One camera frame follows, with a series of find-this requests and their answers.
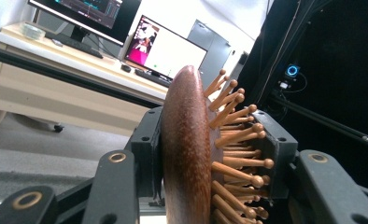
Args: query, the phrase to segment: gray carpet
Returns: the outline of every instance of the gray carpet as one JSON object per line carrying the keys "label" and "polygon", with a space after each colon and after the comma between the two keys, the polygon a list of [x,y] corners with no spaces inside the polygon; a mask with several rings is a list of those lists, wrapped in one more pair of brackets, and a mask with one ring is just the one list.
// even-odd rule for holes
{"label": "gray carpet", "polygon": [[129,137],[7,113],[0,125],[0,200],[29,186],[47,185],[57,194],[93,177],[100,157],[123,149]]}

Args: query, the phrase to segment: desk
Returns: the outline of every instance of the desk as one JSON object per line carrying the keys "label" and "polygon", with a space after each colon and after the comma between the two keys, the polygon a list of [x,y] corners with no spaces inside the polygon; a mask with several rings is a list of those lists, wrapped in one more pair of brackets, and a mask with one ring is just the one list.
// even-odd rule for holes
{"label": "desk", "polygon": [[[0,31],[0,49],[162,104],[167,88],[120,70],[120,62],[99,59],[50,39],[31,40],[21,24]],[[6,112],[130,136],[149,109],[60,80],[0,63],[0,122]]]}

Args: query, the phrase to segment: computer mouse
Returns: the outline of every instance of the computer mouse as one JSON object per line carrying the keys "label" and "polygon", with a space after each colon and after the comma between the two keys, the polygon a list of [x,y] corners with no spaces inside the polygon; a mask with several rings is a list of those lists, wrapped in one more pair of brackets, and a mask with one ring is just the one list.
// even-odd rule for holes
{"label": "computer mouse", "polygon": [[123,65],[121,65],[121,66],[120,66],[120,69],[122,69],[123,71],[125,71],[125,72],[127,72],[127,73],[129,73],[129,72],[131,72],[131,71],[132,71],[131,66],[129,66],[129,65],[127,65],[127,64],[123,64]]}

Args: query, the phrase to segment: wooden hairbrush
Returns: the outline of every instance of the wooden hairbrush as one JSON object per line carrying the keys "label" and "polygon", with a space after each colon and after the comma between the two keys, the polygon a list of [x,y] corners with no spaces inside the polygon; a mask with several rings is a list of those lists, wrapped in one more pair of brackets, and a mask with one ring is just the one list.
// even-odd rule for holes
{"label": "wooden hairbrush", "polygon": [[253,118],[248,116],[257,107],[234,111],[244,100],[242,89],[230,93],[235,80],[213,102],[208,99],[228,80],[224,74],[221,70],[203,91],[199,72],[185,66],[166,95],[161,136],[169,224],[261,223],[258,218],[268,217],[263,208],[248,206],[268,196],[262,187],[270,179],[255,175],[256,168],[274,166],[272,160],[260,160],[262,152],[248,145],[251,139],[265,137],[262,125],[250,123]]}

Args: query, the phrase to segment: monitor screen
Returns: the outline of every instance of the monitor screen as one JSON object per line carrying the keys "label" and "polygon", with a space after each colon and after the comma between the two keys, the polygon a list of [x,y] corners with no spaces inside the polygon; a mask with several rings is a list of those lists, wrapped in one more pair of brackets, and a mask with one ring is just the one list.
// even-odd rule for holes
{"label": "monitor screen", "polygon": [[120,46],[140,6],[140,0],[28,0],[28,3]]}
{"label": "monitor screen", "polygon": [[125,60],[173,79],[185,65],[199,69],[207,50],[142,16]]}

